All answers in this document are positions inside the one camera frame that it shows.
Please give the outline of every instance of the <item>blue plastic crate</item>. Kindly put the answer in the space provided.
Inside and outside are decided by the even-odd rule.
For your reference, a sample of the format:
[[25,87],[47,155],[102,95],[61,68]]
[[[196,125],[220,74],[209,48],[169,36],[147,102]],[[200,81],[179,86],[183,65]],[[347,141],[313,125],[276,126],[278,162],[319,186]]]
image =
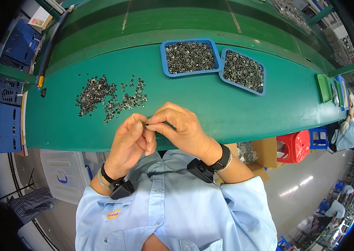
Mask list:
[[16,153],[21,151],[21,137],[0,137],[0,153]]
[[[197,43],[206,43],[209,44],[212,52],[213,52],[213,59],[215,60],[215,68],[211,70],[201,70],[201,71],[194,71],[194,72],[182,72],[182,73],[176,73],[176,74],[171,74],[169,72],[169,68],[167,66],[167,59],[166,59],[166,46],[167,45],[172,45],[178,42],[197,42]],[[160,45],[160,56],[162,58],[162,67],[163,67],[163,72],[169,76],[169,77],[179,77],[179,76],[186,76],[186,75],[193,75],[193,74],[202,74],[202,73],[210,73],[210,72],[218,72],[221,64],[220,56],[218,49],[216,48],[215,42],[209,38],[190,38],[190,39],[179,39],[179,40],[167,40],[163,42]]]
[[10,58],[9,56],[2,54],[0,57],[0,63],[4,64],[6,66],[9,66],[11,68],[17,69],[22,72],[28,72],[29,66],[27,64],[24,64],[22,62],[19,62],[18,60],[15,60],[14,58]]
[[[233,52],[239,53],[239,54],[243,55],[244,57],[250,58],[250,59],[254,60],[256,63],[260,64],[260,66],[261,66],[262,69],[263,69],[263,89],[262,89],[262,92],[257,92],[257,91],[255,91],[255,90],[252,90],[252,89],[250,89],[250,88],[247,88],[247,87],[245,87],[245,86],[242,86],[242,85],[240,85],[240,84],[238,84],[238,83],[234,83],[234,82],[232,82],[232,81],[230,81],[230,80],[227,80],[227,79],[225,79],[225,78],[223,77],[224,62],[225,62],[225,57],[226,57],[226,51],[233,51]],[[233,49],[231,49],[231,48],[224,48],[224,49],[223,49],[221,61],[222,61],[222,63],[221,63],[220,71],[219,71],[219,76],[220,76],[220,78],[221,78],[224,82],[229,83],[229,84],[232,84],[232,85],[234,85],[234,86],[237,86],[237,87],[239,87],[239,88],[241,88],[241,89],[247,90],[247,91],[249,91],[249,92],[252,92],[252,93],[254,93],[254,94],[256,94],[256,95],[260,95],[260,96],[265,95],[265,93],[266,93],[266,69],[265,69],[265,67],[263,66],[262,63],[260,63],[258,60],[255,60],[255,59],[253,59],[253,58],[251,58],[251,57],[249,57],[249,56],[247,56],[247,55],[245,55],[245,54],[243,54],[243,53],[241,53],[241,52],[239,52],[239,51],[233,50]]]
[[24,82],[21,82],[20,80],[9,78],[0,74],[0,88],[8,88],[9,90],[14,90],[18,93],[22,93],[23,85]]
[[35,37],[39,38],[39,33],[20,19],[4,46],[3,54],[29,65],[38,43]]
[[20,123],[21,108],[0,103],[0,120]]
[[20,152],[21,108],[0,103],[0,153]]
[[17,96],[19,93],[22,92],[10,87],[0,87],[0,103],[21,106],[23,99]]

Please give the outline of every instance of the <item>bracelet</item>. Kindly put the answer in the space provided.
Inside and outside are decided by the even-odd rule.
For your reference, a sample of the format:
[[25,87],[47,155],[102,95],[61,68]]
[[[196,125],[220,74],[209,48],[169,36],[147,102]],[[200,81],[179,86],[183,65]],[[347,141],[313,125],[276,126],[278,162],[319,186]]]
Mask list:
[[99,169],[99,171],[98,171],[98,180],[99,180],[99,183],[100,183],[104,188],[106,188],[107,190],[111,191],[111,190],[109,189],[109,187],[106,186],[106,185],[103,183],[102,179],[100,178],[100,171],[101,171],[101,169]]
[[231,151],[230,151],[229,160],[228,160],[226,166],[225,166],[223,169],[218,170],[218,171],[216,171],[216,172],[217,172],[217,173],[220,173],[220,172],[224,171],[224,170],[230,165],[232,159],[233,159],[233,156],[231,155]]

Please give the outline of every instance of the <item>green tray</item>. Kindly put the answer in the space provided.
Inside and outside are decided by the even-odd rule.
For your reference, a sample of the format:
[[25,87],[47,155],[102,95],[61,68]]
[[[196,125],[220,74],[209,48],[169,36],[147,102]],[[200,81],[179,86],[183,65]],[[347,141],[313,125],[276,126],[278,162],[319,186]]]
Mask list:
[[340,83],[337,80],[334,80],[334,83],[335,83],[336,90],[337,90],[337,96],[339,96],[339,106],[344,106],[343,92],[341,91]]
[[327,76],[324,74],[316,75],[316,83],[318,83],[319,94],[321,96],[322,103],[327,103],[332,100],[330,83]]

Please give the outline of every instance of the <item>factory floor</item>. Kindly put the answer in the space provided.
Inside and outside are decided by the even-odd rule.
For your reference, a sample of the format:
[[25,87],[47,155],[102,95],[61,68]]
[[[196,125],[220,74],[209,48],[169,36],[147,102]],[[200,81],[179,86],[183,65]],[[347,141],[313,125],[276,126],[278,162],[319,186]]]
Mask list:
[[[22,184],[28,183],[34,168],[35,185],[47,187],[38,151],[29,148],[29,156],[15,155],[15,162]],[[265,190],[278,237],[283,235],[290,241],[300,229],[309,227],[320,201],[346,173],[352,156],[351,150],[335,154],[317,150],[300,163],[285,164],[268,171],[270,180],[265,182]],[[61,200],[55,200],[54,205],[54,209],[42,213],[37,219],[59,250],[74,250],[77,205]]]

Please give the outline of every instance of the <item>fingernail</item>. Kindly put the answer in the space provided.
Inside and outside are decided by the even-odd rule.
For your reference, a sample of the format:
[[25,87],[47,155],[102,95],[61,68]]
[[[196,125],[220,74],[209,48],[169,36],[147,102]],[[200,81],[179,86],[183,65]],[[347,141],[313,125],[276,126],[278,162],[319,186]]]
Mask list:
[[137,123],[135,123],[135,125],[134,125],[134,131],[140,131],[141,130],[141,128],[142,128],[142,123],[141,122],[137,122]]
[[156,131],[156,128],[151,127],[150,125],[145,125],[146,129],[150,130],[150,131]]

